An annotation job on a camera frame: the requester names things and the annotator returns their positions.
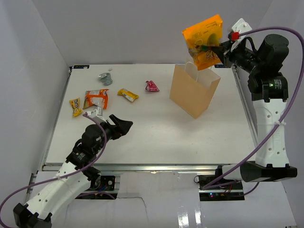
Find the large orange candy bag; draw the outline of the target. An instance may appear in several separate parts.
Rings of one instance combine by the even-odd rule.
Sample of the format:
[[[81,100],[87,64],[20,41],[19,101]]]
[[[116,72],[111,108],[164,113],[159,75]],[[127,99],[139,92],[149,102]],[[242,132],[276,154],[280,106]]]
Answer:
[[[220,63],[211,48],[219,46],[223,36],[222,27],[223,20],[217,14],[182,31],[188,53],[199,71]]]

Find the small red triangular packet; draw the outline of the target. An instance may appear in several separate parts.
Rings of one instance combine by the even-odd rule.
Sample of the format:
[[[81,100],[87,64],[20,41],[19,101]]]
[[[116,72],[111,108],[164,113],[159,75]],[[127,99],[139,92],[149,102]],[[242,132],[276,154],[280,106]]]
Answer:
[[[159,92],[160,90],[152,80],[150,80],[150,81],[147,80],[145,91],[147,91],[147,92]]]

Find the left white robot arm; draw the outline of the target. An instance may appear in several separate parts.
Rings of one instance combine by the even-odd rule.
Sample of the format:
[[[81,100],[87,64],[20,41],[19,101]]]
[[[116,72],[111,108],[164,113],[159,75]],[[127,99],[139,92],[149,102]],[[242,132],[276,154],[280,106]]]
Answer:
[[[44,188],[36,196],[13,209],[17,227],[50,228],[62,209],[78,195],[99,187],[100,171],[93,167],[94,161],[103,153],[108,141],[126,135],[133,122],[113,114],[109,116],[112,123],[97,114],[85,117],[94,124],[86,127],[56,176],[50,182],[44,181]]]

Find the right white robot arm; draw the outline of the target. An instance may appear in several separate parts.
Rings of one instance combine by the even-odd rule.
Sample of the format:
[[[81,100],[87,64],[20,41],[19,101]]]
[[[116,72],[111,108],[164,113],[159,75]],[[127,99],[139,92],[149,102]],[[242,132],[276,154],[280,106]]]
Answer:
[[[254,161],[223,165],[216,169],[215,185],[226,189],[232,180],[245,182],[282,181],[297,176],[285,149],[283,113],[288,100],[288,82],[280,69],[289,53],[289,41],[280,35],[267,35],[259,49],[248,49],[246,37],[212,47],[225,66],[235,65],[249,73],[248,88],[256,112],[258,146]]]

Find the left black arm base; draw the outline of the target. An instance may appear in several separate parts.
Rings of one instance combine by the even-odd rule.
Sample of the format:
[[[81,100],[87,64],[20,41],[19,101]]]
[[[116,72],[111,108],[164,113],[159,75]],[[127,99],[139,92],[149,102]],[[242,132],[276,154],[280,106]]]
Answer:
[[[100,176],[95,182],[97,191],[113,191],[115,188],[115,176]]]

